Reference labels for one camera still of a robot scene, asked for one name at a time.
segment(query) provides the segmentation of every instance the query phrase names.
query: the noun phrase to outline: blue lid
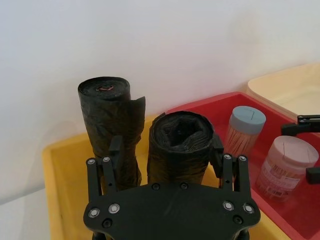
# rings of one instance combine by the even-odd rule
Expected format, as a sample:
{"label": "blue lid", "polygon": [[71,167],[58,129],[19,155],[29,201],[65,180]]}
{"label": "blue lid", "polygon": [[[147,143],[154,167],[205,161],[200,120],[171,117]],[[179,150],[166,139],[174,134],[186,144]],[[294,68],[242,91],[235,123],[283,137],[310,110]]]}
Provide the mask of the blue lid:
{"label": "blue lid", "polygon": [[229,124],[244,134],[259,134],[266,122],[263,112],[250,106],[237,106],[233,109]]}

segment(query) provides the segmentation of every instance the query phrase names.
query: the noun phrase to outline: white wall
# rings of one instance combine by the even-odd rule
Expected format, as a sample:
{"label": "white wall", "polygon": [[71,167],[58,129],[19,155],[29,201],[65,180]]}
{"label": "white wall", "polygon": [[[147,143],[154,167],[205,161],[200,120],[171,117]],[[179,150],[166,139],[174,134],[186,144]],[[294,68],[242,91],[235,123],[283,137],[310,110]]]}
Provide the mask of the white wall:
{"label": "white wall", "polygon": [[77,86],[120,76],[147,114],[320,60],[319,0],[2,0],[0,203],[43,188],[41,151],[85,131]]}

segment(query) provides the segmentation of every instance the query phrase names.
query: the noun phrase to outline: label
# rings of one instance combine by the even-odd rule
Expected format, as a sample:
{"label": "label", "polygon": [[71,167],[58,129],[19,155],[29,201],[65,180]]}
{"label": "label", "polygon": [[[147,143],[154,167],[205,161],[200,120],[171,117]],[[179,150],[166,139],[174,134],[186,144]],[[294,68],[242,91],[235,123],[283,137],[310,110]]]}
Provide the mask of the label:
{"label": "label", "polygon": [[296,188],[302,175],[287,172],[276,164],[270,165],[268,159],[264,161],[261,173],[257,179],[257,186],[266,195],[285,197]]}

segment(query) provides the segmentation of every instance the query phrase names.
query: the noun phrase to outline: screw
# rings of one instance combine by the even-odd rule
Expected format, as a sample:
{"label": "screw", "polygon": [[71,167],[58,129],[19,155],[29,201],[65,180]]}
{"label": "screw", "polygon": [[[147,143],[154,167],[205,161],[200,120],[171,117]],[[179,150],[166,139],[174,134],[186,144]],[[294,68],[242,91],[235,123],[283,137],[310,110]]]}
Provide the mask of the screw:
{"label": "screw", "polygon": [[231,159],[231,158],[232,158],[229,154],[225,154],[223,157],[224,157],[225,159]]}
{"label": "screw", "polygon": [[253,214],[255,211],[254,211],[254,208],[252,206],[250,206],[249,204],[245,204],[243,205],[243,209],[244,211],[246,211],[248,214]]}
{"label": "screw", "polygon": [[155,190],[155,191],[158,191],[160,189],[160,184],[159,183],[154,183],[152,184],[152,189]]}
{"label": "screw", "polygon": [[223,202],[223,207],[224,207],[224,209],[226,209],[228,211],[232,211],[233,209],[235,209],[234,205],[229,201],[224,201]]}
{"label": "screw", "polygon": [[90,159],[90,160],[88,161],[88,164],[94,164],[95,162],[96,162],[96,160]]}
{"label": "screw", "polygon": [[109,213],[111,214],[116,214],[117,212],[119,212],[120,210],[120,206],[117,203],[113,203],[109,206]]}
{"label": "screw", "polygon": [[186,190],[186,189],[188,189],[188,184],[186,182],[182,182],[180,184],[180,188],[183,189],[183,190]]}
{"label": "screw", "polygon": [[103,160],[102,160],[102,161],[104,161],[105,163],[107,163],[107,162],[109,162],[109,161],[110,161],[110,157],[106,156],[106,157],[104,157],[104,158],[103,158]]}
{"label": "screw", "polygon": [[240,156],[239,159],[240,159],[241,161],[247,161],[247,158],[246,158],[245,156]]}
{"label": "screw", "polygon": [[242,224],[244,221],[242,220],[242,218],[238,215],[235,215],[233,217],[233,221],[236,223],[236,224]]}
{"label": "screw", "polygon": [[98,208],[91,209],[89,211],[89,217],[93,219],[93,218],[97,217],[99,215],[99,213],[100,213],[100,210]]}
{"label": "screw", "polygon": [[102,222],[102,227],[105,229],[108,229],[112,226],[112,220],[110,218],[106,218],[103,222]]}

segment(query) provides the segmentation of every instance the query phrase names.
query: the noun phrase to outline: garbage bag roll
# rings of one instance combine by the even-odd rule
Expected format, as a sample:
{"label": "garbage bag roll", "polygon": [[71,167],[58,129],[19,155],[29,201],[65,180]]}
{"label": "garbage bag roll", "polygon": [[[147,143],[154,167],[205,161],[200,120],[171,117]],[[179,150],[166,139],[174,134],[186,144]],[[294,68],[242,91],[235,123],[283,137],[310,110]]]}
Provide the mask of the garbage bag roll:
{"label": "garbage bag roll", "polygon": [[177,111],[158,116],[149,132],[148,183],[201,184],[213,135],[212,124],[199,114]]}
{"label": "garbage bag roll", "polygon": [[113,136],[123,136],[124,159],[116,184],[119,190],[139,186],[141,173],[135,150],[145,124],[145,97],[131,100],[129,82],[110,76],[80,83],[78,94],[95,157],[108,156]]}

